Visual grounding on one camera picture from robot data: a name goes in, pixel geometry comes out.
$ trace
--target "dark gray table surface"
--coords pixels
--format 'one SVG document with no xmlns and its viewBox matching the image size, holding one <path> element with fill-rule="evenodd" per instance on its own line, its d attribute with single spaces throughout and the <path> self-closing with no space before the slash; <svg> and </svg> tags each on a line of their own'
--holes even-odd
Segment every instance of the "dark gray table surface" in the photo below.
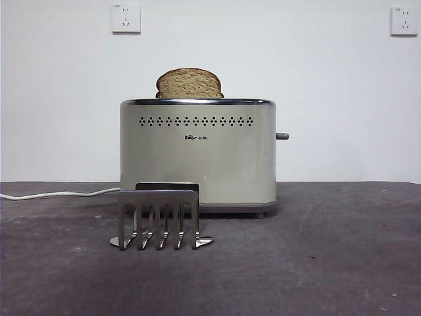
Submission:
<svg viewBox="0 0 421 316">
<path fill-rule="evenodd" d="M 421 315 L 421 185 L 281 182 L 263 219 L 204 216 L 215 243 L 198 250 L 119 251 L 109 245 L 116 224 L 116 193 L 2 199 L 1 314 Z"/>
</svg>

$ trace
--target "metal toast rack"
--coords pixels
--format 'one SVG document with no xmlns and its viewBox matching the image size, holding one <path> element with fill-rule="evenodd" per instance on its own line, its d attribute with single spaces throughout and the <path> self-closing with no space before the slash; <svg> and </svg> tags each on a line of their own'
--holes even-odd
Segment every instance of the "metal toast rack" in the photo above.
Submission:
<svg viewBox="0 0 421 316">
<path fill-rule="evenodd" d="M 213 238 L 200 237 L 199 233 L 199 185 L 196 183 L 138 183 L 134 191 L 121 191 L 118 194 L 118 236 L 111 238 L 110 244 L 125 250 L 140 234 L 137 238 L 138 250 L 144 250 L 153 236 L 156 250 L 161 250 L 170 234 L 169 214 L 172 213 L 172 242 L 173 248 L 178 250 L 184 239 L 184 213 L 187 206 L 191 212 L 191 248 L 210 244 Z M 125 237 L 124 216 L 129 209 L 134 209 L 133 232 L 130 237 Z M 142 213 L 149 215 L 145 230 Z M 163 227 L 161 214 L 164 215 Z"/>
</svg>

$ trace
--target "white toaster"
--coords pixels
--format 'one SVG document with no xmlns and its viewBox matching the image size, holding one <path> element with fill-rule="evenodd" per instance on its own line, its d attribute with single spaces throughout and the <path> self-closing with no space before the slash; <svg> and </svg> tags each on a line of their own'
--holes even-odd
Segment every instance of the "white toaster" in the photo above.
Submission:
<svg viewBox="0 0 421 316">
<path fill-rule="evenodd" d="M 197 183 L 201 213 L 276 203 L 276 107 L 259 99 L 135 99 L 120 106 L 121 190 Z"/>
</svg>

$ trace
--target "white power cord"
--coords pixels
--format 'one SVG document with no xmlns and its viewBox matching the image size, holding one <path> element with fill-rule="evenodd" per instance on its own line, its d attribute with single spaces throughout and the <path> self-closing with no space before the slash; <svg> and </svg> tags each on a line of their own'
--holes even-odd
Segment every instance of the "white power cord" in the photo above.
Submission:
<svg viewBox="0 0 421 316">
<path fill-rule="evenodd" d="M 120 191 L 120 188 L 111 188 L 92 193 L 81 193 L 81 192 L 49 192 L 41 194 L 33 194 L 31 196 L 8 196 L 7 194 L 0 194 L 2 199 L 11 199 L 12 201 L 20 201 L 22 199 L 37 199 L 37 198 L 48 198 L 50 196 L 97 196 L 98 194 Z"/>
</svg>

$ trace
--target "electrical outlet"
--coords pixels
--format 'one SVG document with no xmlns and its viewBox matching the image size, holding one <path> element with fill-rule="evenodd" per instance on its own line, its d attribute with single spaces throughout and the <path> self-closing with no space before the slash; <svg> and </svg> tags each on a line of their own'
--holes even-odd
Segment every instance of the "electrical outlet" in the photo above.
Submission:
<svg viewBox="0 0 421 316">
<path fill-rule="evenodd" d="M 419 13 L 417 8 L 391 8 L 390 34 L 417 35 Z"/>
<path fill-rule="evenodd" d="M 113 33 L 140 33 L 140 5 L 115 4 L 111 7 Z"/>
</svg>

